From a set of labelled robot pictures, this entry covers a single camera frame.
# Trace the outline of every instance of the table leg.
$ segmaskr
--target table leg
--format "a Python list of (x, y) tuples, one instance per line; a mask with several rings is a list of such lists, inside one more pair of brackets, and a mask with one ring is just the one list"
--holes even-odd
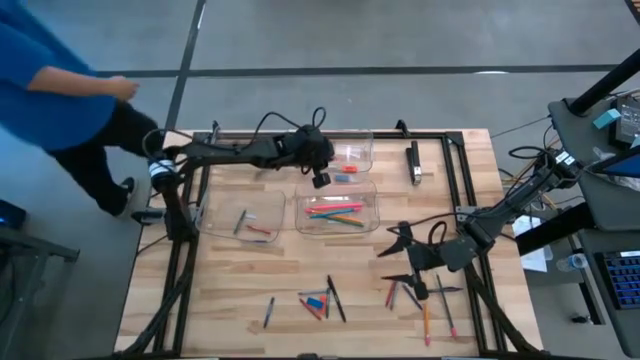
[(583, 202), (517, 236), (518, 250), (520, 255), (526, 255), (578, 230), (594, 227), (591, 210), (587, 203)]

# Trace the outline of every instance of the gray floor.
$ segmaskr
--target gray floor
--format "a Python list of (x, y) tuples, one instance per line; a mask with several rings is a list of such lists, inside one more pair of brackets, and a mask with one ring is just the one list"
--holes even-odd
[[(98, 70), (177, 74), (197, 2), (28, 4)], [(192, 69), (607, 65), (640, 44), (638, 25), (622, 0), (209, 0), (196, 19), (200, 31)], [(549, 101), (578, 95), (602, 75), (199, 77), (186, 82), (173, 119), (168, 113), (175, 77), (144, 78), (134, 103), (161, 125), (169, 118), (181, 129), (208, 128), (214, 119), (227, 129), (252, 129), (270, 110), (304, 122), (316, 106), (325, 106), (327, 128), (389, 128), (402, 118), (414, 128), (497, 133), (545, 116)], [(624, 85), (638, 86), (640, 78)], [(517, 171), (522, 163), (506, 151), (540, 145), (548, 124), (494, 139), (498, 164)], [(283, 126), (274, 122), (265, 128)], [(2, 198), (30, 212), (28, 231), (82, 249), (75, 266), (52, 264), (47, 285), (55, 287), (42, 291), (19, 358), (108, 354), (140, 227), (102, 214), (38, 149), (2, 132), (0, 149), (0, 166), (10, 169), (0, 175)], [(135, 200), (142, 206), (149, 189), (144, 162), (118, 150), (109, 152), (109, 161), (115, 178), (133, 174), (143, 180)], [(568, 323), (570, 313), (584, 311), (577, 286), (532, 288), (531, 294), (547, 350), (626, 358), (610, 327)]]

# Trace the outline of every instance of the wooden table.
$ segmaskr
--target wooden table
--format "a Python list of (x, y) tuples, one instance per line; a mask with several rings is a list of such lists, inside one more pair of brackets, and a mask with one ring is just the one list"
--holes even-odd
[[(461, 130), (479, 206), (490, 206), (502, 198), (502, 187), (487, 130)], [(186, 139), (168, 135), (168, 144)], [(378, 259), (376, 254), (390, 246), (395, 237), (385, 228), (401, 220), (418, 220), (451, 211), (447, 175), (439, 142), (420, 140), (422, 184), (409, 182), (404, 148), (407, 140), (375, 140), (374, 165), (369, 178), (378, 189), (380, 227), (366, 236), (311, 238), (294, 226), (295, 186), (308, 184), (298, 169), (262, 174), (244, 165), (215, 166), (210, 189), (280, 190), (286, 194), (283, 228), (271, 245), (240, 244), (233, 239), (202, 232), (187, 318), (183, 356), (288, 356), (299, 353), (338, 356), (472, 356), (477, 355), (469, 300), (466, 291), (448, 294), (447, 299), (458, 330), (449, 334), (442, 299), (432, 295), (430, 347), (423, 341), (421, 312), (403, 292), (396, 307), (384, 307), (389, 282), (381, 276), (408, 272), (406, 253)], [(457, 161), (456, 178), (466, 201)], [(454, 219), (447, 238), (455, 237)], [(426, 240), (434, 222), (413, 229)], [(163, 225), (146, 227), (140, 246), (165, 233)], [(170, 242), (162, 241), (142, 253), (133, 269), (116, 350), (126, 348), (147, 325), (160, 305)], [(490, 252), (498, 301), (514, 325), (534, 346), (541, 348), (540, 335), (516, 245), (498, 238)], [(437, 269), (444, 286), (465, 287), (463, 272)], [(436, 287), (433, 271), (423, 278)], [(298, 301), (297, 292), (326, 287), (330, 274), (336, 283), (348, 319), (340, 320), (335, 303), (329, 320), (318, 321)], [(269, 299), (276, 298), (267, 329), (262, 329)], [(489, 348), (495, 349), (488, 311), (482, 315)], [(168, 339), (173, 338), (169, 322)]]

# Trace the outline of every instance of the black shoe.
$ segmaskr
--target black shoe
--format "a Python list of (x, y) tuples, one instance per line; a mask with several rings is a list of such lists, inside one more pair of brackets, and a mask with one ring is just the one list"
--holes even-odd
[(136, 194), (137, 185), (137, 181), (132, 177), (128, 177), (124, 179), (122, 183), (120, 183), (120, 186), (123, 189), (127, 190), (127, 203), (124, 206), (124, 209), (122, 209), (122, 212), (116, 215), (117, 217), (122, 217), (123, 215), (127, 215), (129, 213), (129, 206), (131, 204), (131, 199), (133, 199), (133, 196)]

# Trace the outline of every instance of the plastic container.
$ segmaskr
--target plastic container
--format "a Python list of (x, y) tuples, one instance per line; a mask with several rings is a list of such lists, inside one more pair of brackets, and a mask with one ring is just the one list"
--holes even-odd
[(336, 180), (335, 176), (339, 174), (348, 175), (349, 182), (363, 181), (366, 176), (362, 174), (373, 166), (373, 133), (354, 130), (347, 131), (347, 134), (348, 139), (331, 139), (335, 156), (329, 163), (329, 172), (337, 184), (345, 183)]
[(298, 185), (296, 229), (308, 235), (371, 232), (380, 225), (377, 193), (371, 181), (321, 189)]
[(556, 266), (560, 271), (570, 272), (578, 269), (584, 269), (589, 266), (589, 263), (587, 262), (587, 258), (584, 254), (574, 254), (558, 260)]
[(285, 203), (281, 191), (225, 191), (223, 187), (207, 190), (196, 227), (210, 235), (271, 243), (282, 227)]

